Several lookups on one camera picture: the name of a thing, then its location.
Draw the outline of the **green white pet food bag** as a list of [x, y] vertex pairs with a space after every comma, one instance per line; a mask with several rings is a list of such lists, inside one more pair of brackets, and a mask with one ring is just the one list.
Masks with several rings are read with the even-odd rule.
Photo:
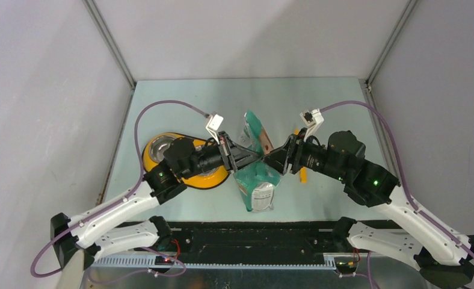
[[[250, 110], [244, 114], [244, 127], [237, 144], [257, 152], [261, 157], [274, 147], [259, 118]], [[255, 161], [233, 174], [248, 212], [273, 209], [275, 188], [281, 174], [262, 161]]]

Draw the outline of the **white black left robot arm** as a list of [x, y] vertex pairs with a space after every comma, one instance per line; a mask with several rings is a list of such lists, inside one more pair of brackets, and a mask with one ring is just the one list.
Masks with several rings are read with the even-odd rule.
[[58, 262], [64, 268], [74, 254], [85, 254], [83, 268], [106, 256], [136, 247], [166, 250], [171, 246], [171, 229], [163, 217], [152, 216], [136, 225], [122, 226], [131, 217], [156, 208], [187, 189], [186, 180], [213, 169], [237, 172], [260, 159], [259, 153], [229, 139], [225, 132], [216, 143], [195, 147], [187, 137], [174, 139], [163, 159], [138, 183], [82, 214], [51, 218], [51, 238]]

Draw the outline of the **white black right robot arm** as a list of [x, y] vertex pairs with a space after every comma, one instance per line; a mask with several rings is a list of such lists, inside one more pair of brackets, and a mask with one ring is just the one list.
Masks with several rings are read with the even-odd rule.
[[405, 194], [399, 179], [365, 158], [365, 145], [350, 131], [333, 133], [328, 144], [292, 134], [263, 161], [281, 174], [302, 168], [336, 179], [355, 203], [378, 211], [404, 231], [396, 235], [349, 217], [332, 231], [335, 249], [376, 252], [412, 268], [439, 288], [463, 288], [474, 277], [474, 235], [459, 234]]

